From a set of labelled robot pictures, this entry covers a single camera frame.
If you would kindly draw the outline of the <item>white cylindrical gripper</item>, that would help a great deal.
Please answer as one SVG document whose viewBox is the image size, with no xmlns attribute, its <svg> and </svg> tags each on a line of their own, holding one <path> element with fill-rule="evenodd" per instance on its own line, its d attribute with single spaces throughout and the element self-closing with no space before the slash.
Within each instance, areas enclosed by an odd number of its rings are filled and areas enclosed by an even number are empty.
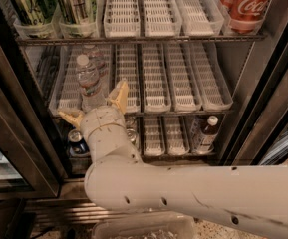
<svg viewBox="0 0 288 239">
<path fill-rule="evenodd" d="M 58 111 L 64 121 L 80 130 L 89 148 L 92 164 L 109 155 L 142 162 L 138 149 L 127 135 L 124 114 L 127 111 L 128 92 L 128 82 L 122 79 L 107 97 L 111 106 L 100 106 L 86 114 L 83 111 Z"/>
</svg>

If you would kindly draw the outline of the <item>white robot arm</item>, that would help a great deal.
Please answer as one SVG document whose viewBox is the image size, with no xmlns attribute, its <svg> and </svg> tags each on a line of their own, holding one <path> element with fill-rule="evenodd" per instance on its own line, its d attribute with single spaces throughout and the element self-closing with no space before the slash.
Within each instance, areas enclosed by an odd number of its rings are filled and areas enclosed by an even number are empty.
<svg viewBox="0 0 288 239">
<path fill-rule="evenodd" d="M 92 164 L 87 197 L 108 210 L 166 209 L 268 239 L 288 239 L 288 165 L 155 166 L 141 159 L 125 123 L 128 83 L 88 112 L 58 114 L 83 136 Z"/>
</svg>

